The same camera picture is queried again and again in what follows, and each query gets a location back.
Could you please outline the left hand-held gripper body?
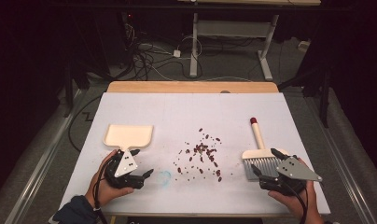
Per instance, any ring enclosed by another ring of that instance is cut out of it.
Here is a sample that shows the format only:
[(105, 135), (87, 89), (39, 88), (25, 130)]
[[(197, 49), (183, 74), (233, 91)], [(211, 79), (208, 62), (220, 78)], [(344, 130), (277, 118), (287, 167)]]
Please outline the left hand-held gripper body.
[(130, 150), (118, 150), (106, 164), (105, 179), (112, 188), (140, 189), (144, 186), (145, 179), (142, 176), (131, 175), (131, 172), (137, 169), (133, 157)]

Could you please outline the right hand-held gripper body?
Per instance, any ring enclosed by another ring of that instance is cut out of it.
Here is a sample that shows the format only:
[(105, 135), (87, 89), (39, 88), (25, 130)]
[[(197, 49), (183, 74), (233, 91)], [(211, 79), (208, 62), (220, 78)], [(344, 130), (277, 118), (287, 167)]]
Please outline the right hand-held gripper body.
[(294, 157), (288, 157), (277, 167), (277, 177), (261, 175), (262, 189), (277, 191), (285, 196), (295, 196), (306, 188), (308, 180), (322, 182), (323, 178)]

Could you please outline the cream hand brush red-tipped handle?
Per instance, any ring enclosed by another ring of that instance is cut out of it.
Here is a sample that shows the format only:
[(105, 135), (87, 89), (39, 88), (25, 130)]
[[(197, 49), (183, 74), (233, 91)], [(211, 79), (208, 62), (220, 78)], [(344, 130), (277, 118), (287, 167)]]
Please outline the cream hand brush red-tipped handle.
[(281, 160), (275, 157), (269, 148), (265, 147), (257, 119), (251, 118), (250, 123), (258, 148), (246, 150), (242, 154), (246, 178), (248, 181), (258, 181), (258, 176), (255, 175), (252, 169), (253, 165), (263, 175), (277, 177), (276, 167), (281, 163)]

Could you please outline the cream plastic dustpan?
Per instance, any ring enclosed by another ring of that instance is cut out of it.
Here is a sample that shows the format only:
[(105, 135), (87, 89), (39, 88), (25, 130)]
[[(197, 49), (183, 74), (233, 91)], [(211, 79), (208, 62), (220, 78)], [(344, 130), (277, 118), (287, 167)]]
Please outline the cream plastic dustpan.
[(152, 138), (152, 125), (110, 124), (104, 136), (104, 144), (122, 151), (147, 147)]

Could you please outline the person's right hand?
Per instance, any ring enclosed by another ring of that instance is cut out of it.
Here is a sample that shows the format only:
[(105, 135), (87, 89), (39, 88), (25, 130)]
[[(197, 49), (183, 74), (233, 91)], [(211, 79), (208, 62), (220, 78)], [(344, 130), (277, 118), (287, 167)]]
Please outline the person's right hand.
[[(304, 215), (304, 210), (297, 197), (285, 196), (277, 191), (269, 191), (268, 195), (274, 198), (277, 202), (283, 204), (293, 217), (298, 221), (301, 221)], [(308, 181), (306, 183), (306, 190), (300, 194), (300, 197), (307, 207), (305, 224), (324, 224), (324, 219), (318, 212), (313, 181)]]

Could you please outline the person's left hand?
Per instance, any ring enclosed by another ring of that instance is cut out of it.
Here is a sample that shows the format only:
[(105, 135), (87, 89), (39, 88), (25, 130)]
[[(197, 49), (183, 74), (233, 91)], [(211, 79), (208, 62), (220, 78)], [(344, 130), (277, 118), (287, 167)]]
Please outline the person's left hand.
[(116, 153), (117, 151), (113, 150), (102, 160), (97, 172), (91, 179), (89, 188), (85, 193), (85, 198), (91, 204), (92, 208), (100, 208), (114, 199), (134, 192), (133, 188), (114, 189), (103, 180), (103, 167)]

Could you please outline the scattered red beans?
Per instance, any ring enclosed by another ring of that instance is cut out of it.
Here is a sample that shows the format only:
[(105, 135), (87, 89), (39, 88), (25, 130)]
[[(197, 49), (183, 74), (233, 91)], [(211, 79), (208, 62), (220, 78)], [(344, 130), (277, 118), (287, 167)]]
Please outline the scattered red beans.
[(176, 181), (182, 179), (188, 182), (214, 178), (221, 182), (222, 171), (217, 161), (218, 148), (222, 144), (219, 137), (199, 128), (193, 141), (185, 141), (177, 150), (173, 166), (177, 172)]

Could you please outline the white table cover sheet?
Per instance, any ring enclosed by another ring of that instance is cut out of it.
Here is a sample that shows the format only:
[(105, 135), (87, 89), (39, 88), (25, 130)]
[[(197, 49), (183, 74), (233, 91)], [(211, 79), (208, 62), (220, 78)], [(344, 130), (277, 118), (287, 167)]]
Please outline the white table cover sheet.
[[(286, 99), (281, 93), (113, 93), (103, 95), (77, 159), (63, 201), (87, 191), (110, 147), (104, 136), (110, 124), (152, 125), (150, 144), (135, 161), (137, 173), (154, 169), (145, 185), (103, 210), (112, 215), (280, 217), (287, 209), (247, 180), (242, 154), (256, 148), (250, 119), (256, 118), (266, 147), (308, 158)], [(221, 182), (178, 180), (173, 161), (199, 128), (219, 137), (217, 161)]]

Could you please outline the person's dark blue sleeve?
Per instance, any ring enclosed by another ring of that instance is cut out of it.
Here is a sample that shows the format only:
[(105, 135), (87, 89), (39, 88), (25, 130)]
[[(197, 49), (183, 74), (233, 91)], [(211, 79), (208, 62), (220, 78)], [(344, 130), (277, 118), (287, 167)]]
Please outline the person's dark blue sleeve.
[(48, 221), (48, 224), (97, 224), (99, 218), (83, 196), (75, 196)]

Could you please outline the black metal stand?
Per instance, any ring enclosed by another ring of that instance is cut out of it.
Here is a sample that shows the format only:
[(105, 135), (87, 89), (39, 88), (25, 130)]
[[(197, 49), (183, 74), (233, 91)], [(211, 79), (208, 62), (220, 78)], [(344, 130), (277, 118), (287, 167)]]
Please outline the black metal stand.
[(291, 87), (302, 87), (304, 97), (318, 97), (318, 116), (325, 128), (328, 127), (328, 97), (330, 84), (330, 69), (314, 67), (306, 72), (298, 73), (295, 77), (277, 85), (279, 91)]
[(66, 118), (71, 114), (74, 106), (73, 83), (76, 83), (80, 90), (87, 90), (90, 87), (85, 64), (81, 61), (67, 63), (64, 68), (64, 91), (66, 103), (64, 116)]

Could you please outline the wooden table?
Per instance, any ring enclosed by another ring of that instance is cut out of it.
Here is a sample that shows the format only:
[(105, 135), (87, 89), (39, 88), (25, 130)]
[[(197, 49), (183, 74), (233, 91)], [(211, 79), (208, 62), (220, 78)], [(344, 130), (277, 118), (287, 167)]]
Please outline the wooden table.
[(271, 82), (113, 81), (107, 92), (139, 93), (277, 93)]

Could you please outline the grey metal floor rail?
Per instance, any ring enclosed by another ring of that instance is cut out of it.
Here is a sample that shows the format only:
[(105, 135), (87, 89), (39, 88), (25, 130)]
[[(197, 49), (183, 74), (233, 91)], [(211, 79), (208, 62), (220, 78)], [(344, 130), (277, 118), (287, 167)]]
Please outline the grey metal floor rail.
[(316, 99), (307, 98), (305, 103), (323, 143), (310, 158), (324, 174), (323, 190), (331, 211), (328, 218), (341, 224), (377, 224), (377, 170), (340, 103), (335, 96), (329, 97), (327, 124), (320, 120)]
[(78, 105), (82, 103), (86, 95), (86, 91), (77, 90), (72, 107), (63, 115), (62, 120), (59, 122), (57, 132), (52, 136), (49, 145), (45, 148), (43, 155), (39, 159), (33, 173), (31, 174), (27, 184), (25, 185), (21, 195), (13, 206), (10, 214), (5, 221), (5, 224), (21, 224), (30, 208), (35, 195), (37, 194), (41, 184), (47, 175), (49, 167), (57, 153), (58, 145), (63, 137), (63, 133), (67, 130), (73, 116), (77, 111)]

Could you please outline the white metal desk frame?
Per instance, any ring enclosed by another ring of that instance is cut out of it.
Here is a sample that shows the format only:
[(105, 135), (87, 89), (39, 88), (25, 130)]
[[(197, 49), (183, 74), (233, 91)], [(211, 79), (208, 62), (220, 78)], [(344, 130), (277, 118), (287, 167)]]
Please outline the white metal desk frame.
[(261, 37), (265, 39), (264, 48), (258, 51), (258, 60), (266, 81), (273, 81), (267, 54), (272, 42), (279, 16), (273, 15), (267, 22), (260, 21), (215, 21), (201, 20), (197, 13), (193, 14), (192, 46), (190, 54), (189, 76), (198, 76), (199, 49), (202, 47), (198, 36), (227, 36), (227, 37)]

